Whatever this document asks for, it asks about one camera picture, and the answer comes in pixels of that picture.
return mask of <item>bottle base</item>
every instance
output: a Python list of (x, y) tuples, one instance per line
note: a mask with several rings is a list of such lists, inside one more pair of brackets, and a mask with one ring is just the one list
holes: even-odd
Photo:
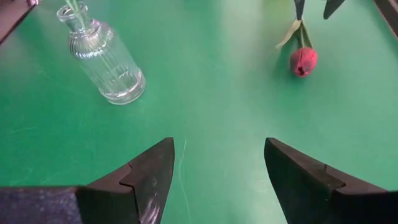
[(102, 93), (101, 94), (105, 96), (106, 100), (113, 105), (126, 105), (128, 103), (131, 103), (142, 95), (147, 85), (145, 77), (143, 75), (141, 77), (142, 78), (140, 82), (137, 85), (134, 85), (130, 90), (128, 90), (124, 96), (118, 98), (110, 98)]

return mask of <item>tulip bud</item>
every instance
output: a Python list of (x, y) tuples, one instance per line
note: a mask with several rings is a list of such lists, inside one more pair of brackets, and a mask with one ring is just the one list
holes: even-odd
[(318, 54), (310, 47), (296, 50), (290, 56), (290, 69), (298, 77), (306, 77), (312, 72), (318, 62)]

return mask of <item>bottle neck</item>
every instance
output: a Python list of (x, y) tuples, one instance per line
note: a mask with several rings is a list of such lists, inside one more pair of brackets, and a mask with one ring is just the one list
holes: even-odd
[(87, 6), (78, 2), (78, 9), (74, 11), (69, 5), (63, 6), (57, 12), (60, 21), (66, 23), (71, 32), (84, 33), (90, 28), (93, 19), (88, 14)]

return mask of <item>clear glass vase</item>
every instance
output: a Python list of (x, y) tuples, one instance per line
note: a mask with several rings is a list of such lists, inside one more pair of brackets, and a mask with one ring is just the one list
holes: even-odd
[(58, 10), (58, 18), (70, 29), (69, 48), (99, 92), (112, 104), (124, 105), (137, 99), (146, 81), (126, 46), (106, 23), (92, 19), (87, 6)]

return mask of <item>ribbed glass bottle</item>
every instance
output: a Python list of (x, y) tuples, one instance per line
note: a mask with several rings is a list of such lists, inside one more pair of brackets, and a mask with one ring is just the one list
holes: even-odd
[(70, 29), (70, 52), (110, 103), (134, 101), (146, 86), (141, 69), (117, 33), (106, 23), (92, 19), (83, 2), (78, 4), (77, 11), (63, 6), (57, 12)]

